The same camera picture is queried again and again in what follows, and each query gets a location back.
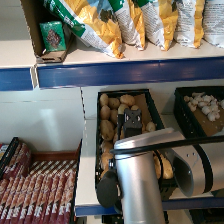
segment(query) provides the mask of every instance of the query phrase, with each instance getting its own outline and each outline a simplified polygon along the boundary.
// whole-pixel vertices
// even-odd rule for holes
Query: cardboard box
[[[40,23],[50,21],[60,21],[57,17],[53,16],[39,0],[20,0],[24,16],[27,23],[27,28],[33,45],[34,55],[36,56],[37,63],[55,63],[64,61],[67,51],[74,41],[74,35],[65,25],[65,39],[67,49],[65,51],[44,52],[45,46],[42,38]]]

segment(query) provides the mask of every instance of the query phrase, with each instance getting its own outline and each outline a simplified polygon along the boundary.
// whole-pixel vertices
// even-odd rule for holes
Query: black tray
[[[12,156],[14,155],[17,146],[19,145],[19,139],[14,137],[10,142],[6,152],[4,153],[3,157],[0,160],[0,179],[4,174],[5,167],[9,164]]]
[[[185,136],[185,138],[207,137],[201,125],[197,121],[194,113],[191,112],[184,96],[191,96],[193,92],[205,92],[206,95],[213,95],[218,100],[224,99],[224,87],[222,86],[201,86],[183,87],[175,91],[174,116]],[[216,197],[224,197],[224,189],[213,191]]]
[[[162,120],[159,116],[159,113],[156,109],[155,103],[154,103],[148,89],[99,92],[98,99],[97,99],[97,130],[96,130],[96,166],[95,166],[95,188],[96,189],[97,189],[97,184],[100,181],[100,175],[103,172],[103,170],[101,169],[101,166],[100,166],[100,157],[102,154],[100,145],[103,142],[103,139],[100,134],[100,117],[99,117],[99,114],[100,114],[99,99],[103,93],[106,93],[109,98],[117,98],[117,97],[120,97],[125,94],[132,95],[132,96],[145,94],[146,103],[148,105],[148,110],[151,115],[152,121],[155,124],[157,124],[156,129],[157,130],[164,129],[164,125],[162,123]],[[176,184],[176,181],[174,180],[174,178],[170,179],[170,180],[163,180],[162,188],[160,191],[161,198],[163,200],[168,200],[176,188],[177,188],[177,184]]]
[[[224,224],[223,209],[197,209],[190,210],[194,224]]]

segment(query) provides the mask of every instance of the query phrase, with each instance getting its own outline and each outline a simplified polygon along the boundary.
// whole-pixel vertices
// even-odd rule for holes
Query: green package
[[[65,51],[65,37],[62,23],[59,21],[40,23],[40,29],[46,51]]]

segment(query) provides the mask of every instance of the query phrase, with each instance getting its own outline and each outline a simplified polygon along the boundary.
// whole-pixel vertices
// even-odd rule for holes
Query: blue shelf edge
[[[122,85],[224,78],[224,57],[38,67],[40,88]]]
[[[30,68],[0,69],[0,91],[33,90]]]
[[[224,198],[190,198],[190,199],[173,199],[163,201],[163,210],[182,210],[182,209],[206,209],[206,208],[224,208]],[[75,206],[77,217],[90,215],[114,215],[117,212],[113,207],[104,208],[101,205],[93,206]]]

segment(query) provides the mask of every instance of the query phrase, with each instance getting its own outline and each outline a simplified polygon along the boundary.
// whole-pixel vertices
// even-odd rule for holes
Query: chip bag
[[[117,17],[122,40],[135,45],[138,50],[145,48],[145,25],[143,14],[133,0],[109,0]]]
[[[174,39],[183,46],[199,48],[204,35],[202,13],[205,0],[177,0],[178,21]]]
[[[120,28],[107,0],[40,1],[45,8],[68,24],[84,43],[111,57],[123,57]]]
[[[212,45],[224,48],[224,1],[206,0],[203,19],[204,39]]]
[[[173,41],[177,24],[177,10],[172,0],[138,0],[146,37],[161,50],[167,51]]]

